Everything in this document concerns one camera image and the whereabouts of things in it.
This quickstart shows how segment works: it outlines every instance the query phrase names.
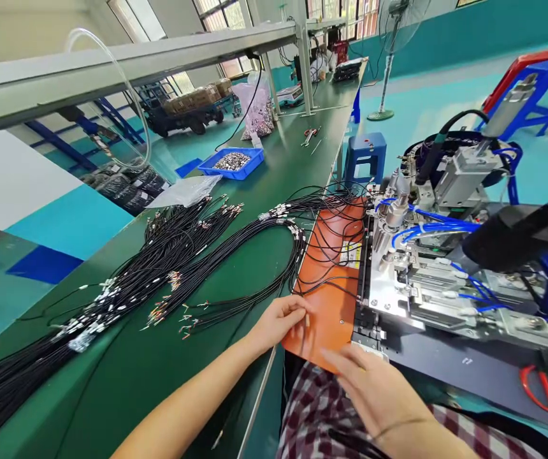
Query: warning label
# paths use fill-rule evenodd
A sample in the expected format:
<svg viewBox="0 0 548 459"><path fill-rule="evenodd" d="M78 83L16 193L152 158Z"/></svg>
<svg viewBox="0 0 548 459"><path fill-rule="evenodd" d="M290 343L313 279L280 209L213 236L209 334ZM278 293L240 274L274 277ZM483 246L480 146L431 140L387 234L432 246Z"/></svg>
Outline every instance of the warning label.
<svg viewBox="0 0 548 459"><path fill-rule="evenodd" d="M361 261L361 242L344 241L340 253L340 264L350 268L359 269Z"/></svg>

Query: cart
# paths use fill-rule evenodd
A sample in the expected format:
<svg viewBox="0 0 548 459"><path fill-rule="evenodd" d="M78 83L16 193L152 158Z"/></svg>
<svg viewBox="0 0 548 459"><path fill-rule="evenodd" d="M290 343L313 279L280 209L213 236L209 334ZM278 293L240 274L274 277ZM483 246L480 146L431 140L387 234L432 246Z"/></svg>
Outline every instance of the cart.
<svg viewBox="0 0 548 459"><path fill-rule="evenodd" d="M227 104L232 105L234 118L239 113L240 101L234 94L219 99L211 105L195 108L178 115L170 115L164 110L161 97L155 95L155 97L146 98L142 97L144 93L139 92L139 94L142 99L140 105L145 112L149 128L161 137L168 137L169 132L175 129L187 128L197 135L203 135L206 133L206 126L211 121L215 121L217 124L223 122Z"/></svg>

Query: assembly line table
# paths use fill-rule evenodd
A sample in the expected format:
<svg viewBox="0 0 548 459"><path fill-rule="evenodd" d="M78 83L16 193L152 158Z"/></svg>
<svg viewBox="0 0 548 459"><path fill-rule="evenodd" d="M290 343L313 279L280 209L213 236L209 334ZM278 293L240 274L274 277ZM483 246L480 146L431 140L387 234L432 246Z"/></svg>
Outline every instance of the assembly line table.
<svg viewBox="0 0 548 459"><path fill-rule="evenodd" d="M321 82L315 94L318 111L310 117L300 115L303 107L294 109L299 112L295 115L287 112L276 130L263 139L264 163L245 180L222 180L213 190L214 196L227 193L230 204L244 203L243 212L216 244L284 202L299 188L329 183L336 157L341 158L343 137L364 68L365 64L358 80ZM300 146L304 131L319 126L321 131L310 146ZM228 146L246 147L247 142L240 140L241 133ZM104 281L142 246L149 213L142 213L24 316L37 316L81 285ZM238 249L188 303L236 298L265 287L284 268L291 245L286 228L273 228L256 236ZM48 333L50 316L88 303L96 295L97 288L79 291L50 308L45 319L14 323L0 335L0 358ZM160 325L141 331L159 297L95 341L24 404L0 429L0 458L108 458L161 400L207 366L230 342L244 336L272 299L257 305L235 336L240 316L183 341L178 334L182 310ZM281 350L274 349L247 370L187 456L236 458L245 450L246 457L265 457L266 453L273 456L280 426L282 363L277 359L281 358ZM278 374L266 384L272 368ZM232 403L238 400L242 404L237 405L241 408L233 416L233 425L225 427L219 446L211 451ZM258 439L250 437L252 427Z"/></svg>

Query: orange silicone mat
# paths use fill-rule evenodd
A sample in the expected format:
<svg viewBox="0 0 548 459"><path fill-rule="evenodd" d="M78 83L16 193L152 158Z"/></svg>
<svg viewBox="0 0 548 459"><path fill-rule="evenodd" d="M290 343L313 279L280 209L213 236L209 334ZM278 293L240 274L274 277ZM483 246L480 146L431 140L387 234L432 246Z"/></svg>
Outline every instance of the orange silicone mat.
<svg viewBox="0 0 548 459"><path fill-rule="evenodd" d="M357 204L361 204L362 202L362 200L356 201ZM310 236L310 246L299 271L299 279L295 284L295 291L297 293L299 293L300 288L304 292L314 287L316 284L307 284L306 282L316 281L323 276L322 280L336 276L358 277L358 269L350 266L335 266L334 263L327 259L329 257L339 263L340 254L338 252L342 243L349 240L357 242L362 239L363 222L361 220L350 222L348 218L360 219L363 215L363 207L347 206L340 210L347 215L346 218L337 215L338 212L336 210L333 212L329 210L320 212L320 218L317 220L314 231ZM316 245L324 247L324 253L320 248L313 247ZM308 255L318 260L327 261L320 263ZM354 294L357 292L357 280L355 279L333 279L330 282ZM323 284L315 291L305 294L304 297L314 310L310 314L309 325L306 327L303 321L297 324L284 338L282 345L287 351L326 370L334 371L323 358L321 349L325 348L337 351L350 342L356 299L348 293L328 284Z"/></svg>

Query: white connector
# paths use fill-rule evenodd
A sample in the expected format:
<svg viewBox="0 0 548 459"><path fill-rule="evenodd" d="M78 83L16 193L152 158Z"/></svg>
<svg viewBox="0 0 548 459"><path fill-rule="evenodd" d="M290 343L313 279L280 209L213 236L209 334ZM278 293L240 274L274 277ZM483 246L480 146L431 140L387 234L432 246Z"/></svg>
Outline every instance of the white connector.
<svg viewBox="0 0 548 459"><path fill-rule="evenodd" d="M450 298L451 300L455 300L459 298L459 293L452 291L452 290L446 290L442 292L442 296L444 298Z"/></svg>

